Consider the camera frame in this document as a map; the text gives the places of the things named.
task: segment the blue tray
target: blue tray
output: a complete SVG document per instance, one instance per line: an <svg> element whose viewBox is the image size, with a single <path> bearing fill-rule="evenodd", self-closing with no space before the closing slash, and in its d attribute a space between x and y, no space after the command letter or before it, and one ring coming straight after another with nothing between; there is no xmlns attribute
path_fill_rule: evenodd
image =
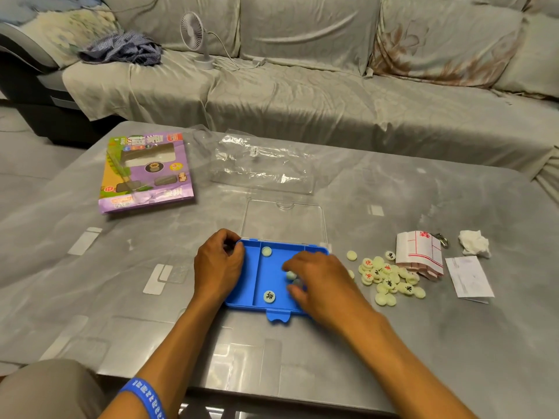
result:
<svg viewBox="0 0 559 419"><path fill-rule="evenodd" d="M294 315L305 313L287 292L290 283L286 272L281 270L283 263L300 251L329 254L324 247L305 244L242 239L245 246L245 260L239 282L225 300L225 305L235 309L266 312L271 321L287 322ZM264 257L262 248L270 247L272 255ZM266 291L274 291L273 303L264 301Z"/></svg>

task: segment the hand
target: hand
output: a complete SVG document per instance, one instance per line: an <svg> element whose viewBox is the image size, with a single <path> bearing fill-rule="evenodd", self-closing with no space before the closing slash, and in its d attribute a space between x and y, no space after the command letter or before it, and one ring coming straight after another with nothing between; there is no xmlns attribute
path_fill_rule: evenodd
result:
<svg viewBox="0 0 559 419"><path fill-rule="evenodd" d="M226 239L236 242L231 255L223 248ZM219 304L225 301L243 268L245 249L240 239L235 232L220 229L198 249L194 258L194 297Z"/></svg>
<svg viewBox="0 0 559 419"><path fill-rule="evenodd" d="M341 333L348 321L373 310L334 255L301 251L282 268L303 280L307 291L293 284L287 290L305 312L327 328Z"/></svg>

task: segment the crumpled tissue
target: crumpled tissue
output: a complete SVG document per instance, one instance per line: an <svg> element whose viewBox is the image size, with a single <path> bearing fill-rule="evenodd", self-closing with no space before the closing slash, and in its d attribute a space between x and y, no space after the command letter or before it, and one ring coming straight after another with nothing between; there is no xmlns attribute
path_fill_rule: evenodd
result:
<svg viewBox="0 0 559 419"><path fill-rule="evenodd" d="M463 253L466 256L480 255L486 258L491 257L489 240L481 235L481 231L460 231L458 240L464 246Z"/></svg>

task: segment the gray marble tabletop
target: gray marble tabletop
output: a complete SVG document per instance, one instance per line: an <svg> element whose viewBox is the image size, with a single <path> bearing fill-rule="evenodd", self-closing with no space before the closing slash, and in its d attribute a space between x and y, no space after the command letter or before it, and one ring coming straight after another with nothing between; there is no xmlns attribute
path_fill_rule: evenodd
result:
<svg viewBox="0 0 559 419"><path fill-rule="evenodd" d="M108 136L175 129L124 122ZM240 231L247 200L259 198L319 206L328 239L320 242L356 274L345 253L394 250L398 232L441 232L451 242L444 256L454 257L461 255L458 232L481 230L493 254L481 260L495 293L489 304L458 299L446 271L442 280L422 283L425 299L374 307L480 417L559 415L559 211L524 176L260 139L259 146L313 155L316 182L311 196L255 191L212 182L212 152L203 137L189 135L193 202L100 215L107 136L0 223L0 361L73 358L102 374L133 376L192 297L198 246L220 227ZM270 231L263 219L251 226ZM88 227L101 228L99 237L83 255L68 254ZM275 231L281 238L282 229ZM157 264L172 265L172 273L160 296L144 294ZM371 301L374 286L357 282ZM346 344L307 317L285 325L222 309L191 384L394 411Z"/></svg>

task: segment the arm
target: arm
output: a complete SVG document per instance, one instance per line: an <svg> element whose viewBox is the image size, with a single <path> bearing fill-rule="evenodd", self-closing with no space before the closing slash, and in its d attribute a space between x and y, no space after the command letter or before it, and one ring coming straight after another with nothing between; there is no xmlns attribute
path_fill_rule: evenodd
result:
<svg viewBox="0 0 559 419"><path fill-rule="evenodd" d="M475 419L369 305L335 256L301 252L285 262L283 270L294 271L307 287L303 291L289 285L291 296L317 322L346 339L402 418Z"/></svg>
<svg viewBox="0 0 559 419"><path fill-rule="evenodd" d="M220 230L199 248L194 259L194 296L169 335L136 374L155 389L168 419L178 416L206 333L243 267L243 244L237 243L228 256L223 249L226 239L236 242L240 237ZM149 415L135 394L122 392L100 419L149 419Z"/></svg>

